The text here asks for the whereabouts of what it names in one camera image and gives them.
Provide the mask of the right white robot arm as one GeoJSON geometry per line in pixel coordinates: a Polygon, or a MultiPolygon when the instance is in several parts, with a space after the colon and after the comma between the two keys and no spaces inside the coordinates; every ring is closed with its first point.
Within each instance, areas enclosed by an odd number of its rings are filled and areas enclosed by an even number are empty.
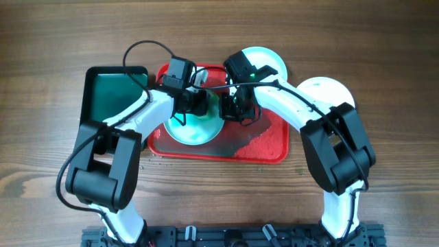
{"type": "Polygon", "coordinates": [[[347,244],[360,226],[359,195],[368,191],[369,171],[376,163],[349,90],[324,77],[309,79],[308,88],[292,86],[283,73],[285,63],[265,47],[238,51],[223,66],[235,92],[222,97],[222,116],[244,120],[250,107],[258,106],[300,133],[308,170],[324,192],[320,225],[332,244],[347,244]]]}

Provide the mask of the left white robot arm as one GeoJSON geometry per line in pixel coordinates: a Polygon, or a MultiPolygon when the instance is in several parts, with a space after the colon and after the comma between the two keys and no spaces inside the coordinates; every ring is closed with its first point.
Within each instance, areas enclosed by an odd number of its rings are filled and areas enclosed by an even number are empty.
{"type": "Polygon", "coordinates": [[[206,93],[193,93],[194,62],[172,56],[158,86],[105,121],[80,124],[72,154],[62,165],[57,186],[82,203],[78,209],[100,216],[118,246],[153,246],[146,221],[132,202],[142,144],[175,114],[207,113],[206,93]]]}

